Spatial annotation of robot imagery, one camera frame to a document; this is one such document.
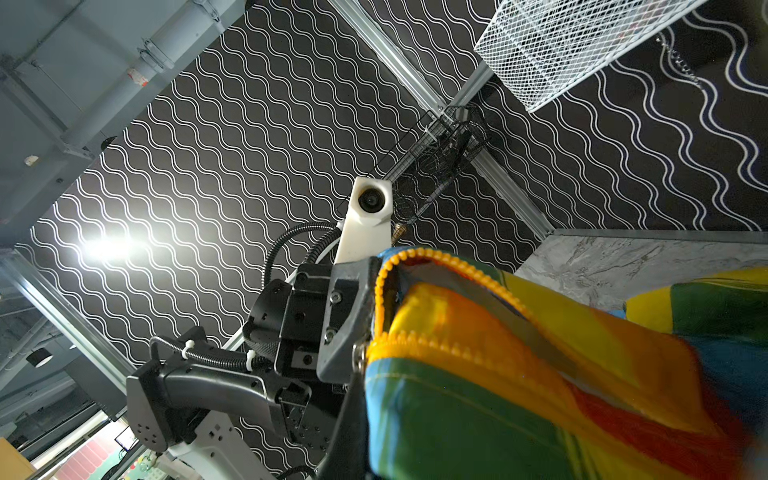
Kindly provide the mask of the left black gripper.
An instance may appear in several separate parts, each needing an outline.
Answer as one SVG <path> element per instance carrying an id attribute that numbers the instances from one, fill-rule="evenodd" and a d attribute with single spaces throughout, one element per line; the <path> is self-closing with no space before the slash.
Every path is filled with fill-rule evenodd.
<path id="1" fill-rule="evenodd" d="M 263 379 L 273 429 L 289 441 L 330 447 L 346 394 L 339 384 L 350 381 L 354 346 L 369 336 L 380 267 L 376 256 L 332 270 L 302 265 L 293 283 L 270 281 L 252 307 L 244 339 L 271 362 Z"/>

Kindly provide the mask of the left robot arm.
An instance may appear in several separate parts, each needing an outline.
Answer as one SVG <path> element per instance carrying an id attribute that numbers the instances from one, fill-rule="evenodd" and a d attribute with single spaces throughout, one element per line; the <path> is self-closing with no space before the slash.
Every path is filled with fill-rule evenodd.
<path id="1" fill-rule="evenodd" d="M 364 356 L 381 261 L 304 264 L 293 282 L 270 282 L 242 333 L 244 352 L 219 349 L 199 327 L 151 342 L 127 379 L 127 418 L 147 449 L 205 479 L 268 479 L 237 433 L 252 420 L 322 454 L 285 477 L 369 479 Z"/>

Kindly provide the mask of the small brass object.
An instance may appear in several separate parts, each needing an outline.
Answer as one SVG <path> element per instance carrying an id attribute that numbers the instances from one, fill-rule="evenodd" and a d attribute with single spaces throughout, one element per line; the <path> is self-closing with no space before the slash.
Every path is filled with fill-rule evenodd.
<path id="1" fill-rule="evenodd" d="M 392 232 L 392 243 L 397 243 L 402 236 L 407 232 L 407 226 L 401 223 L 398 223 L 395 225 L 395 228 Z"/>

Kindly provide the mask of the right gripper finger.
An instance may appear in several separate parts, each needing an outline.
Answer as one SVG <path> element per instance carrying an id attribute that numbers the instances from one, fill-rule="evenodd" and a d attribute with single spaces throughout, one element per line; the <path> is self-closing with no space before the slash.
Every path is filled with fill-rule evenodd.
<path id="1" fill-rule="evenodd" d="M 317 478 L 368 478 L 368 418 L 362 373 L 352 376 L 330 448 L 321 462 Z"/>

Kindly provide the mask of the rainbow striped jacket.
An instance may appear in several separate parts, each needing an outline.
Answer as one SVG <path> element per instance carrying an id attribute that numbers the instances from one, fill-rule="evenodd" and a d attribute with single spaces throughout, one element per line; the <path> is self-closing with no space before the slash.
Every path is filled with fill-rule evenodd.
<path id="1" fill-rule="evenodd" d="M 767 271 L 620 314 L 428 248 L 382 254 L 362 359 L 386 479 L 763 479 Z"/>

